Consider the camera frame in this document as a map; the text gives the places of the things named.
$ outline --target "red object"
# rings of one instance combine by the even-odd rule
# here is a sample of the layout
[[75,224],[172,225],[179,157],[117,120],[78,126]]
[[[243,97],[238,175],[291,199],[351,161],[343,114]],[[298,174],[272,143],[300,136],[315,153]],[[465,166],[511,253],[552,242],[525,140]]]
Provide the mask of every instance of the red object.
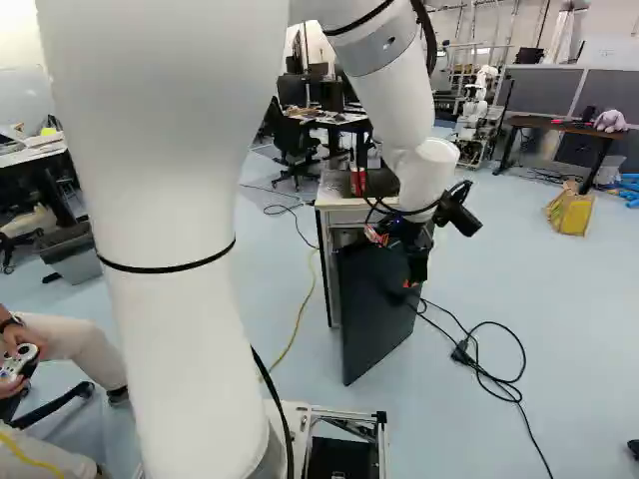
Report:
[[350,192],[362,197],[366,191],[366,171],[364,168],[350,167]]

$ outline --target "table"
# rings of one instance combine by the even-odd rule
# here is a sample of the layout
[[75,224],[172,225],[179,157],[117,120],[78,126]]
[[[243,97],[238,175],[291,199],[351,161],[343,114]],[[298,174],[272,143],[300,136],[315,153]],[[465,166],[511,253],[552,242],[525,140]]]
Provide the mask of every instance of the table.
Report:
[[61,197],[49,168],[58,161],[70,161],[71,156],[63,141],[25,148],[19,152],[0,155],[0,175],[29,176],[33,185],[42,195],[43,203],[51,208],[58,220],[58,226],[66,228],[76,223],[67,202]]
[[518,115],[506,119],[504,123],[511,125],[512,129],[510,130],[510,135],[508,135],[508,140],[506,141],[506,146],[504,148],[503,157],[501,158],[499,167],[497,170],[492,172],[494,175],[500,175],[512,167],[512,164],[509,161],[510,153],[512,152],[512,146],[515,143],[517,132],[519,132],[522,128],[541,128],[544,130],[555,130],[557,132],[564,132],[572,135],[587,135],[590,137],[600,138],[602,141],[601,151],[599,152],[595,165],[590,171],[590,175],[588,175],[586,181],[579,188],[580,195],[586,195],[590,191],[590,188],[592,188],[595,177],[597,176],[599,168],[606,158],[606,155],[608,155],[612,142],[615,140],[621,140],[625,137],[625,133],[622,132],[606,133],[599,132],[592,127],[581,128],[570,123],[552,123],[552,118],[548,117]]
[[324,110],[317,110],[318,112],[325,113],[325,117],[314,117],[305,114],[290,115],[290,118],[295,118],[306,122],[305,125],[310,128],[324,128],[328,131],[328,158],[339,155],[339,132],[355,133],[355,151],[358,165],[365,164],[366,149],[364,148],[364,135],[372,132],[372,123],[368,118],[368,115],[362,113],[340,113],[344,116],[343,121],[338,121],[334,118],[337,115],[336,112],[327,112]]

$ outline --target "black office chair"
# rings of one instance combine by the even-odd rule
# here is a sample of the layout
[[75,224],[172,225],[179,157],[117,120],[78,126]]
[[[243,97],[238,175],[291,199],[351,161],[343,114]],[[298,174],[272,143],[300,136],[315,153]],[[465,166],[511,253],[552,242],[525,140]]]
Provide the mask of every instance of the black office chair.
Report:
[[278,187],[279,182],[293,178],[296,191],[300,188],[300,177],[308,180],[318,180],[320,175],[310,173],[309,167],[320,160],[313,160],[313,155],[318,152],[320,140],[310,135],[309,129],[299,120],[287,117],[280,107],[277,97],[271,98],[271,104],[266,114],[269,129],[273,132],[273,143],[282,152],[281,158],[273,158],[273,161],[287,167],[280,171],[280,177],[273,180],[273,188]]

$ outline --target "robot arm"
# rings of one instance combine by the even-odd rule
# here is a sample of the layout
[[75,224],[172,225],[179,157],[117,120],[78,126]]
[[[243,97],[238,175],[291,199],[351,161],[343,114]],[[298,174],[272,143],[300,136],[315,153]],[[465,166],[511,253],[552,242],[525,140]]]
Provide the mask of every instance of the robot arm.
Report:
[[[450,186],[459,151],[430,138],[434,107],[424,54],[408,0],[321,2],[314,10],[339,63],[383,141],[400,182],[399,207],[414,211]],[[296,3],[317,8],[315,3]],[[292,16],[300,17],[294,10]],[[432,212],[409,218],[423,223]]]
[[[289,1],[36,3],[147,472],[276,477],[268,471],[274,456],[283,467],[282,448],[233,301],[228,252],[236,185],[279,72]],[[302,19],[322,24],[383,138],[401,207],[439,198],[458,150],[428,137],[432,97],[407,0],[308,5]],[[176,325],[189,337],[177,337]]]

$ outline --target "desk leg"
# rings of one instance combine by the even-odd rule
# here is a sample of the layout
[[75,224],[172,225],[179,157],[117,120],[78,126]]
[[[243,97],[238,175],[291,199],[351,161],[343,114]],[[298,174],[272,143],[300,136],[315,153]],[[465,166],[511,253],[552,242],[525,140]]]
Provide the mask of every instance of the desk leg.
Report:
[[608,155],[608,151],[610,150],[610,146],[612,145],[612,138],[602,138],[601,140],[603,140],[603,145],[601,147],[601,152],[599,153],[599,157],[597,158],[597,162],[592,167],[592,170],[590,170],[590,175],[588,175],[588,178],[586,179],[586,181],[583,183],[583,185],[581,185],[581,188],[579,188],[579,195],[587,195],[588,194],[588,192],[592,188],[592,184],[595,181],[595,177],[597,176],[597,173],[599,173],[599,169],[601,168],[601,164],[603,163],[604,159],[606,158],[606,155]]
[[32,175],[33,183],[42,195],[43,203],[51,208],[53,214],[58,219],[58,226],[61,228],[71,227],[76,223],[76,219],[69,210],[67,203],[60,196],[60,192],[48,169],[37,170]]
[[329,160],[345,153],[346,150],[339,147],[339,130],[334,128],[327,128],[326,130],[328,131],[328,155],[323,157],[323,159]]
[[321,262],[321,279],[323,281],[323,297],[326,302],[326,316],[328,318],[328,327],[332,327],[332,311],[330,310],[330,289],[328,287],[328,267],[326,264],[326,238],[325,234],[330,235],[330,232],[324,231],[324,224],[326,221],[326,214],[322,214],[319,210],[316,210],[316,225],[318,228],[318,241],[319,241],[319,259]]
[[368,152],[365,148],[364,131],[355,134],[355,162],[360,168],[368,168]]
[[494,175],[501,175],[503,172],[512,167],[510,164],[510,152],[512,152],[512,146],[515,143],[515,138],[517,138],[517,132],[519,130],[521,130],[519,127],[512,127],[512,130],[510,130],[508,140],[506,141],[506,147],[503,151],[503,157],[501,157],[501,163],[499,163],[497,170],[492,172]]

